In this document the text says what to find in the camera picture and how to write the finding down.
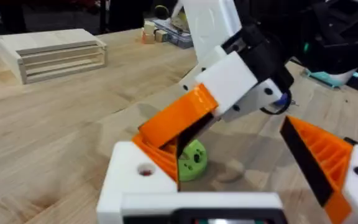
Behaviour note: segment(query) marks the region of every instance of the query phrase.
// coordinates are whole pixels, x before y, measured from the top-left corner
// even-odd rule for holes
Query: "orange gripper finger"
[[[148,143],[161,147],[217,106],[205,86],[199,84],[140,126],[139,132]]]

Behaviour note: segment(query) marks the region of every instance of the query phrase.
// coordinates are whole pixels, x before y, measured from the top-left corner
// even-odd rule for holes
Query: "green object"
[[[197,178],[204,172],[207,160],[206,151],[202,143],[199,140],[192,141],[179,157],[179,180],[189,181]]]
[[[305,45],[303,46],[303,53],[307,53],[307,51],[309,51],[309,43],[305,43]]]

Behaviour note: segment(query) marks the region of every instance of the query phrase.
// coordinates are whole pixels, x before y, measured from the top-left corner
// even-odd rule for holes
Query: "wooden tabletop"
[[[192,49],[142,45],[139,30],[107,34],[106,68],[20,85],[0,60],[0,224],[96,223],[95,208],[115,142],[182,94]],[[301,75],[289,114],[358,140],[358,91]],[[256,111],[200,136],[206,172],[183,190],[275,191],[290,223],[329,223],[279,129],[284,115]]]

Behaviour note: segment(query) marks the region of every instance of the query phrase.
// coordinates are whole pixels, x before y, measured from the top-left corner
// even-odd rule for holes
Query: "wooden box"
[[[107,63],[106,44],[83,29],[0,35],[0,54],[22,84]]]

